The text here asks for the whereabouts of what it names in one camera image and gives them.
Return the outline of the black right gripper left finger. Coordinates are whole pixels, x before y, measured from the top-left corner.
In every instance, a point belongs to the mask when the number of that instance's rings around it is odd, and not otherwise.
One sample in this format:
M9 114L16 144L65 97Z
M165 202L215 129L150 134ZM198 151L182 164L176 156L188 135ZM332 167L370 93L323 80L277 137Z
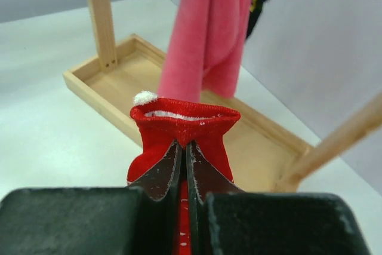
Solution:
M1 201L2 254L173 254L183 150L124 188L23 188Z

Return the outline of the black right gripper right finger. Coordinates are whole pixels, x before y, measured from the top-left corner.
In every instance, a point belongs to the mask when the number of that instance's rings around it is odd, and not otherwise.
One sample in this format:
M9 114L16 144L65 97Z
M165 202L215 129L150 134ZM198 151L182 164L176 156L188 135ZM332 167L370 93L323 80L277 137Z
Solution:
M191 142L186 148L193 254L369 254L349 206L330 193L250 193Z

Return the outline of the red patterned sock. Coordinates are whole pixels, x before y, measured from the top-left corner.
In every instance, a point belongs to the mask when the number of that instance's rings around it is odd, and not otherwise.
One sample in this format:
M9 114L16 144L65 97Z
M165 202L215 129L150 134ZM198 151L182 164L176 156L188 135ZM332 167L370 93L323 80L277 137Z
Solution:
M191 142L197 143L205 159L234 184L223 136L240 119L240 113L224 106L185 102L142 91L134 97L130 117L140 132L143 151L128 169L129 185L157 164L171 143L177 142L183 150L178 189L178 241L173 254L193 254L186 148Z

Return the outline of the pink towel sock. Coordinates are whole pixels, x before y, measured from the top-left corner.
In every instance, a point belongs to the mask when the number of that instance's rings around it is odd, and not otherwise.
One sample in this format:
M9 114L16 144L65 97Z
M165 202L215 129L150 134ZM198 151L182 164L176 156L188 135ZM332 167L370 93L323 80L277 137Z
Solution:
M199 102L235 94L252 0L181 0L158 85L161 97Z

